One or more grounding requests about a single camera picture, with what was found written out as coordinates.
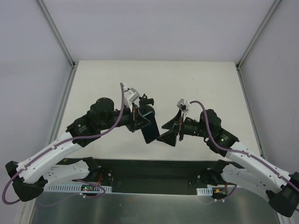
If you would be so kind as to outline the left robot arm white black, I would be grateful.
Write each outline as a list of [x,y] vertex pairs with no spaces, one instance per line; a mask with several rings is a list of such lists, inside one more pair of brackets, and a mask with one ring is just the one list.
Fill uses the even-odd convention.
[[117,127],[126,126],[131,132],[149,127],[152,124],[150,117],[155,114],[153,105],[154,99],[146,95],[123,96],[121,109],[116,110],[113,100],[99,98],[85,115],[76,119],[44,149],[21,162],[8,162],[5,167],[11,179],[6,187],[13,187],[18,202],[27,202],[57,183],[76,179],[95,181],[99,168],[92,157],[71,165],[56,164]]

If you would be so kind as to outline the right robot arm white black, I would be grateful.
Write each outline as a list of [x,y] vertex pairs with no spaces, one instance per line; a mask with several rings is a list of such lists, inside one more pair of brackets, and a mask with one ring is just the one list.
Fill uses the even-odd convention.
[[162,126],[167,132],[157,140],[175,146],[185,135],[202,137],[206,145],[227,160],[218,160],[200,172],[202,182],[217,186],[223,182],[239,185],[265,199],[279,214],[291,217],[299,208],[299,174],[288,173],[257,157],[239,139],[221,127],[216,112],[208,109],[200,120],[183,118],[182,112]]

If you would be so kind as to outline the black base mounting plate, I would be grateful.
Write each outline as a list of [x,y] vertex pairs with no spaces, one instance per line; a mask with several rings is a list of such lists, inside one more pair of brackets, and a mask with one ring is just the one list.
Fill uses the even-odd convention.
[[113,193],[196,195],[209,182],[224,184],[220,169],[226,161],[149,161],[83,159],[95,174],[84,181],[97,181],[112,188]]

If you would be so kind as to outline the black smartphone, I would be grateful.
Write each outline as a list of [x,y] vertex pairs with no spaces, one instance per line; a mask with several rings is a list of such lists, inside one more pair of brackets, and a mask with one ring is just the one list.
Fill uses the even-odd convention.
[[154,112],[148,112],[143,117],[150,122],[149,125],[141,129],[145,143],[149,144],[155,141],[160,136],[160,133],[159,133]]

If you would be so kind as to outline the right aluminium corner post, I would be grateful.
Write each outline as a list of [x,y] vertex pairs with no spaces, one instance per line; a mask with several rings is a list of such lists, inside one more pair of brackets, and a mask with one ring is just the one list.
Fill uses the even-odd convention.
[[282,0],[274,0],[268,9],[266,15],[263,17],[261,23],[259,24],[257,30],[255,31],[254,35],[252,36],[250,42],[248,43],[244,53],[242,54],[240,60],[236,63],[236,70],[240,70],[243,64],[245,63],[246,59],[248,58],[249,54],[257,44],[260,36],[266,29],[267,25],[269,24],[270,20],[274,16],[275,12],[278,10],[279,6],[281,5]]

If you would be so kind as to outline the black phone stand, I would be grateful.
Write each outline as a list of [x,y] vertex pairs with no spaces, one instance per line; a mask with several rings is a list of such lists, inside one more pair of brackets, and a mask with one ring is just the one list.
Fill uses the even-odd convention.
[[153,112],[155,114],[154,106],[154,99],[148,98],[146,94],[143,94],[139,97],[139,112],[142,115],[145,115],[149,112]]

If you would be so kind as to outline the aluminium corner post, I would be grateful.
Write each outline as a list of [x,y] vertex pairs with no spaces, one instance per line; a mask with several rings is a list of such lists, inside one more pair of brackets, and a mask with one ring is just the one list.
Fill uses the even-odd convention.
[[70,65],[70,67],[72,69],[74,69],[76,67],[76,62],[73,59],[73,57],[71,56],[71,54],[70,54],[70,52],[69,52],[62,36],[61,36],[61,34],[60,34],[60,32],[59,32],[59,30],[58,30],[58,28],[57,28],[57,26],[56,26],[56,24],[55,24],[55,22],[54,22],[54,20],[51,16],[51,14],[50,14],[50,12],[49,12],[45,2],[43,0],[35,0],[35,3],[37,4],[41,14],[43,15],[43,17],[44,17],[51,33],[52,33],[54,39],[56,40],[59,48],[61,49],[63,55],[65,56],[68,64]]
[[267,25],[269,24],[270,20],[274,16],[275,12],[278,10],[279,6],[281,5],[282,0],[274,0],[268,9],[266,15],[263,17],[261,23],[259,24],[257,30],[255,31],[254,35],[252,36],[250,42],[248,43],[244,53],[242,54],[240,60],[236,63],[236,70],[240,70],[243,64],[245,63],[246,59],[248,58],[249,54],[257,44],[260,36],[266,29]]

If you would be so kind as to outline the left aluminium corner post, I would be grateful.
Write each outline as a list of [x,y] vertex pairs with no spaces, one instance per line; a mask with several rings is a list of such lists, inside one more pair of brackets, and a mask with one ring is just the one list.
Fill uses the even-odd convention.
[[70,67],[72,69],[74,69],[76,67],[76,62],[73,59],[73,57],[71,56],[71,54],[70,54],[70,52],[69,52],[62,36],[61,36],[61,34],[60,34],[60,32],[59,32],[59,30],[58,30],[58,28],[57,28],[57,26],[56,26],[56,24],[55,24],[55,22],[54,22],[54,20],[51,16],[51,14],[50,14],[50,12],[49,12],[45,2],[43,0],[35,0],[35,3],[37,4],[41,14],[43,15],[43,17],[44,17],[51,33],[52,33],[54,39],[56,40],[59,48],[61,49],[63,55],[65,56],[68,64],[70,65]]

